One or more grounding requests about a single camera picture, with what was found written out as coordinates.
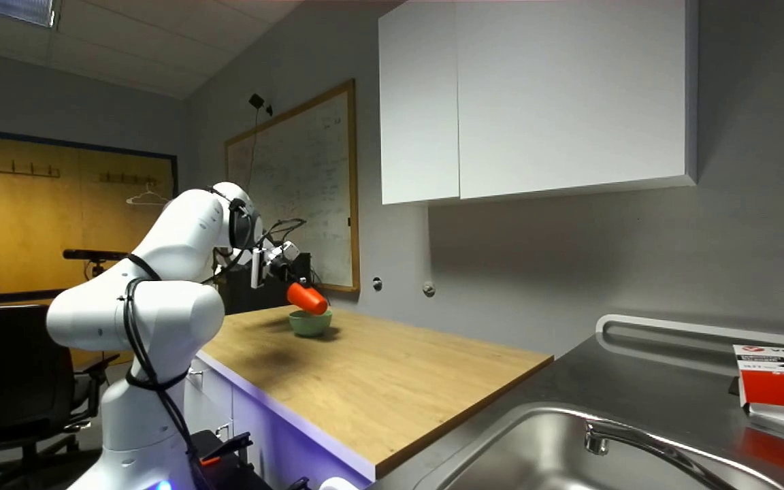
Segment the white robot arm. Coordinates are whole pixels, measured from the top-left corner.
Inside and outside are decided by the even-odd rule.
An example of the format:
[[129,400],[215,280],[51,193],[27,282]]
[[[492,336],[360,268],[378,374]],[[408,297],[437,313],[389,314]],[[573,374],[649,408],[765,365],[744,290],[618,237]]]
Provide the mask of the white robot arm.
[[100,456],[69,490],[205,486],[182,381],[226,314],[212,276],[241,264],[262,276],[292,256],[262,234],[262,215],[238,181],[215,181],[182,191],[130,253],[51,298],[46,331],[57,346],[133,354],[100,393]]

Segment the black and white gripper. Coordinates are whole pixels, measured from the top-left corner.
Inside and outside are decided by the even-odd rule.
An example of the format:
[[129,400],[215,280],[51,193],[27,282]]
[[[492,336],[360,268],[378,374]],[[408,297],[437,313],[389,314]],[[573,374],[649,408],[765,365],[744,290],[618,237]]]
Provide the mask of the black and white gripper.
[[310,276],[309,256],[292,241],[262,238],[251,248],[251,286],[262,287],[266,280],[306,282]]

